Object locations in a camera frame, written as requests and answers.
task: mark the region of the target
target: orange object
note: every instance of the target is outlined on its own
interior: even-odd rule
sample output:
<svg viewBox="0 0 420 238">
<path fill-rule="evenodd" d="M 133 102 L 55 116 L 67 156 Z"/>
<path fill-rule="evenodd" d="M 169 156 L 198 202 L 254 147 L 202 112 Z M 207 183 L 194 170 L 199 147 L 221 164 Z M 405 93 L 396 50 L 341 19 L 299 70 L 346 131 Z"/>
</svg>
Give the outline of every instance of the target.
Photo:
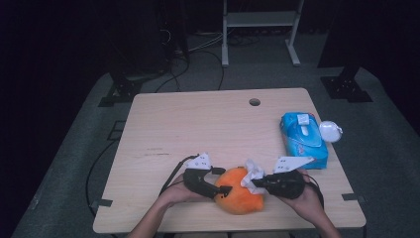
<svg viewBox="0 0 420 238">
<path fill-rule="evenodd" d="M 234 168 L 227 170 L 219 176 L 215 185 L 229 185 L 232 190 L 227 196 L 217 194 L 214 197 L 216 203 L 229 213 L 244 215 L 251 212 L 263 210 L 263 195 L 252 194 L 246 187 L 241 186 L 241 180 L 248 173 L 245 168 Z"/>
</svg>

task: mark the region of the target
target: table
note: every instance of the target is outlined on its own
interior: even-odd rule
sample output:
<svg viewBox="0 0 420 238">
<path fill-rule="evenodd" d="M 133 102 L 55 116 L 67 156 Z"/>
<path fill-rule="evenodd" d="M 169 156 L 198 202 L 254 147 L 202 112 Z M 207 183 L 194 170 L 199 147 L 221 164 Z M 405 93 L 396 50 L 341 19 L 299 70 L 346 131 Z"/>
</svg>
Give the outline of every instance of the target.
<svg viewBox="0 0 420 238">
<path fill-rule="evenodd" d="M 291 26 L 290 38 L 285 40 L 287 50 L 294 66 L 300 66 L 300 60 L 294 49 L 294 39 L 300 21 L 304 0 L 299 0 L 296 11 L 282 12 L 228 12 L 227 0 L 223 2 L 223 42 L 222 66 L 229 65 L 228 28 L 233 27 L 277 27 Z"/>
<path fill-rule="evenodd" d="M 177 163 L 197 153 L 207 152 L 213 166 L 225 169 L 253 159 L 271 174 L 277 157 L 285 155 L 279 122 L 288 111 L 312 112 L 320 120 L 304 88 L 137 95 L 102 196 L 112 204 L 99 206 L 93 229 L 97 233 L 131 231 Z M 309 171 L 309 175 L 320 184 L 325 210 L 337 227 L 363 227 L 366 219 L 358 202 L 342 198 L 353 190 L 331 144 L 328 150 L 328 168 Z M 267 195 L 264 210 L 248 215 L 228 214 L 212 201 L 177 204 L 166 213 L 159 231 L 305 228 L 313 226 Z"/>
</svg>

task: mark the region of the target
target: blue wipes package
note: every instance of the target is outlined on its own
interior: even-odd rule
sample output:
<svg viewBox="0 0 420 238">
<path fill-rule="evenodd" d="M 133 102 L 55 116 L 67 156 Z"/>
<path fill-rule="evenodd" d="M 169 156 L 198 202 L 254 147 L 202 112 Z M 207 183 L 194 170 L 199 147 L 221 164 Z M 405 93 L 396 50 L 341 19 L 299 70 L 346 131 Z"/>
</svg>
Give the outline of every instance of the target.
<svg viewBox="0 0 420 238">
<path fill-rule="evenodd" d="M 303 169 L 326 169 L 328 150 L 314 115 L 287 112 L 281 117 L 280 130 L 288 156 L 313 157 Z"/>
</svg>

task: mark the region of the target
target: white metal frame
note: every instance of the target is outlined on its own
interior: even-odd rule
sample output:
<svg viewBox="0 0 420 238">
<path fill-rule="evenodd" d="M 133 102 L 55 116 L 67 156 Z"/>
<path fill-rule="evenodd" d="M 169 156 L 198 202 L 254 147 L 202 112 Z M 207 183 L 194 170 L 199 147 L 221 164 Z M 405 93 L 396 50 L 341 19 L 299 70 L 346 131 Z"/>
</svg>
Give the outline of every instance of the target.
<svg viewBox="0 0 420 238">
<path fill-rule="evenodd" d="M 286 39 L 286 46 L 294 66 L 300 66 L 300 60 L 294 49 L 294 40 L 304 0 L 299 0 L 296 11 L 283 12 L 240 12 L 228 13 L 227 0 L 223 1 L 223 43 L 222 66 L 229 65 L 228 28 L 231 27 L 277 27 L 292 26 L 290 38 Z"/>
</svg>

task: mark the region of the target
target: crumpled tissue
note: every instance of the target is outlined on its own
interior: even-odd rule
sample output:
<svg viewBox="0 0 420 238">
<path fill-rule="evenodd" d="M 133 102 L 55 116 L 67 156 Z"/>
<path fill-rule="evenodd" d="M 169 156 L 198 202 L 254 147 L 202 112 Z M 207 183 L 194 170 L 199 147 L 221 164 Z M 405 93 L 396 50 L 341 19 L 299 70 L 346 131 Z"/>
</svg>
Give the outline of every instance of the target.
<svg viewBox="0 0 420 238">
<path fill-rule="evenodd" d="M 264 176 L 264 171 L 259 167 L 253 160 L 248 159 L 245 163 L 245 168 L 248 171 L 248 174 L 244 176 L 241 180 L 241 186 L 246 187 L 252 194 L 264 194 L 265 188 L 256 187 L 252 182 L 252 179 L 262 179 Z"/>
</svg>

